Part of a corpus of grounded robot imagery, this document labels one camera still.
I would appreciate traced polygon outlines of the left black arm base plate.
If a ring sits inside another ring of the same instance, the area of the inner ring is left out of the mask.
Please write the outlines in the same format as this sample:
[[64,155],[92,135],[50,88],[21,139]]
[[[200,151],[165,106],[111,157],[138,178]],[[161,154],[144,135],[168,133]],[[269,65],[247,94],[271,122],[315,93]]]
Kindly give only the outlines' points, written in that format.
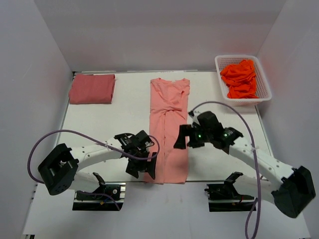
[[105,183],[93,193],[76,192],[73,211],[116,212],[120,211],[125,199],[125,183]]

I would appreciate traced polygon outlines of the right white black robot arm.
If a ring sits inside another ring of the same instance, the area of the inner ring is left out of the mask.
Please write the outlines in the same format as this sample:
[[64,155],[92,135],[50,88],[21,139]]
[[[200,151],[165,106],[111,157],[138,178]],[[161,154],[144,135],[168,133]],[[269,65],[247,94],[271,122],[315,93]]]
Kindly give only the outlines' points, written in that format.
[[254,148],[242,133],[232,127],[204,129],[190,124],[180,125],[174,148],[199,148],[206,143],[258,169],[258,175],[266,178],[258,182],[241,172],[233,172],[223,182],[207,186],[205,191],[212,201],[235,200],[247,195],[268,201],[284,215],[296,218],[316,197],[308,169],[292,167]]

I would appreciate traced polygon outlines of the salmon pink t shirt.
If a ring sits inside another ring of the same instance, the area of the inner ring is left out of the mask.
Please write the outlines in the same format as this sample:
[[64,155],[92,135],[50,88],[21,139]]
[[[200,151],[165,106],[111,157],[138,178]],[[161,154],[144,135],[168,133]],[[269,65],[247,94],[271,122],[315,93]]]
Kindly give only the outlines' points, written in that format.
[[150,82],[149,133],[160,145],[156,161],[156,178],[144,175],[149,183],[185,183],[188,177],[188,151],[174,149],[179,126],[187,124],[190,80],[167,81],[161,78]]

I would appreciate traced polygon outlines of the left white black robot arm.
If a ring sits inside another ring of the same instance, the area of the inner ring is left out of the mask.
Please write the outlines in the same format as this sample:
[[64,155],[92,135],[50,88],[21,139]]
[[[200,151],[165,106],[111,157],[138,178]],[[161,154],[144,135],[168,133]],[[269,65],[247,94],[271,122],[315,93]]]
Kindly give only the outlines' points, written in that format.
[[59,144],[38,166],[42,183],[51,196],[72,189],[87,192],[95,199],[103,197],[103,178],[96,172],[85,173],[82,170],[108,160],[127,158],[127,174],[138,178],[140,173],[146,173],[155,179],[158,152],[149,151],[150,147],[159,146],[154,136],[142,130],[137,134],[118,134],[103,142],[87,135],[84,137],[93,141],[93,145],[71,148],[64,143]]

